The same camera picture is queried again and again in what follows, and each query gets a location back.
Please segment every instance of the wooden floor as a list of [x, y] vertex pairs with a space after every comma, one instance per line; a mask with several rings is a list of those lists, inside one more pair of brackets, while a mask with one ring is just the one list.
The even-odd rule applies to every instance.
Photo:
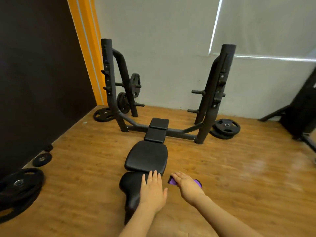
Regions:
[[[137, 122], [169, 118], [185, 129], [195, 115], [157, 107], [138, 108]], [[118, 236], [124, 227], [125, 195], [119, 189], [129, 150], [144, 133], [123, 133], [116, 121], [98, 123], [93, 111], [55, 143], [53, 160], [42, 169], [47, 180], [24, 213], [0, 225], [1, 236]], [[203, 184], [218, 205], [264, 236], [316, 236], [315, 154], [277, 122], [232, 117], [241, 132], [231, 140], [209, 135], [203, 145], [167, 137], [170, 173], [183, 171]], [[216, 236], [175, 186], [148, 236]]]

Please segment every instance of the white wall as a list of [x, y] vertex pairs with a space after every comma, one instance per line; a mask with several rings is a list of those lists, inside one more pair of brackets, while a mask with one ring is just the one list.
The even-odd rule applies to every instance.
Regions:
[[[129, 74], [139, 73], [139, 103], [197, 109], [215, 56], [207, 56], [219, 0], [95, 0], [101, 37], [113, 39]], [[287, 105], [314, 63], [235, 58], [221, 114], [259, 118]], [[120, 75], [115, 66], [117, 81]], [[117, 87], [117, 93], [123, 91]]]

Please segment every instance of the orange wall stripe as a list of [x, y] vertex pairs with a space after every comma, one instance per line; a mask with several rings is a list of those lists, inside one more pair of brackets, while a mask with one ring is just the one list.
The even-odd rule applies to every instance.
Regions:
[[82, 54], [86, 63], [93, 93], [98, 105], [106, 105], [106, 91], [102, 56], [99, 50], [99, 26], [92, 13], [94, 0], [68, 0], [71, 15], [77, 31]]

